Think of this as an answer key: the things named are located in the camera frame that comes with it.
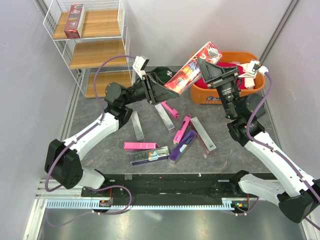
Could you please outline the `red white toothpaste box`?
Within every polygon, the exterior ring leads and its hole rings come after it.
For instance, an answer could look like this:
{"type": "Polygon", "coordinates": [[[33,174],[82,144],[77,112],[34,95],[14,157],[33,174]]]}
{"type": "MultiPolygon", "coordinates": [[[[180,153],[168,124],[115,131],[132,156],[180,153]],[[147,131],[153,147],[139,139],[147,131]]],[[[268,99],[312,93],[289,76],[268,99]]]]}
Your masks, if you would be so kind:
{"type": "Polygon", "coordinates": [[[204,126],[196,116],[190,119],[190,127],[197,133],[200,146],[203,149],[203,154],[205,157],[217,149],[212,138],[209,136],[208,132],[205,130],[204,126]]]}

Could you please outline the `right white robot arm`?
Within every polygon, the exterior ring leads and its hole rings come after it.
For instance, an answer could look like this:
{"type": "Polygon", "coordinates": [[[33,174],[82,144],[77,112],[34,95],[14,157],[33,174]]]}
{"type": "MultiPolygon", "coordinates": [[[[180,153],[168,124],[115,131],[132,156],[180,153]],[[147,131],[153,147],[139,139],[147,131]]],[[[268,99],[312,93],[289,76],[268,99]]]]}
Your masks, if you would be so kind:
{"type": "Polygon", "coordinates": [[[229,184],[235,197],[244,193],[260,197],[278,206],[292,222],[301,223],[320,205],[320,181],[298,167],[272,140],[258,122],[266,111],[267,96],[252,93],[240,96],[236,84],[238,68],[221,67],[204,59],[197,59],[203,81],[216,89],[222,102],[229,134],[242,147],[253,153],[276,177],[272,183],[241,170],[229,184]]]}

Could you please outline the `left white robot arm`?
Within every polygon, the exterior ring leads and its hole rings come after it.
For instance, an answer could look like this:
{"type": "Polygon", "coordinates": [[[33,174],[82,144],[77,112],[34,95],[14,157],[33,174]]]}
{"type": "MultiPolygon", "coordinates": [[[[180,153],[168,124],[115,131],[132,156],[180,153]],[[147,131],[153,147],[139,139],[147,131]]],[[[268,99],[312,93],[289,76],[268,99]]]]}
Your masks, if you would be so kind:
{"type": "Polygon", "coordinates": [[[44,170],[46,180],[53,178],[58,187],[72,189],[75,186],[91,188],[99,197],[106,196],[110,185],[97,170],[84,169],[84,156],[105,137],[121,129],[130,119],[133,110],[129,104],[147,100],[150,104],[179,97],[179,93],[161,85],[150,74],[138,79],[131,87],[117,82],[105,89],[107,107],[90,125],[63,141],[54,139],[48,146],[44,170]]]}

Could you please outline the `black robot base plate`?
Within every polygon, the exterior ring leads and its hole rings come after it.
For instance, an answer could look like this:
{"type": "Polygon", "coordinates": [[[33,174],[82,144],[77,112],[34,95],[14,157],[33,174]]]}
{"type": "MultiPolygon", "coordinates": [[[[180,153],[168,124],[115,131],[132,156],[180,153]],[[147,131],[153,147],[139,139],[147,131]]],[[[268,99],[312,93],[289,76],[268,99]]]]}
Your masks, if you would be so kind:
{"type": "Polygon", "coordinates": [[[160,194],[196,195],[213,198],[252,198],[240,190],[233,180],[233,173],[151,173],[105,174],[102,187],[119,185],[138,195],[160,194]]]}

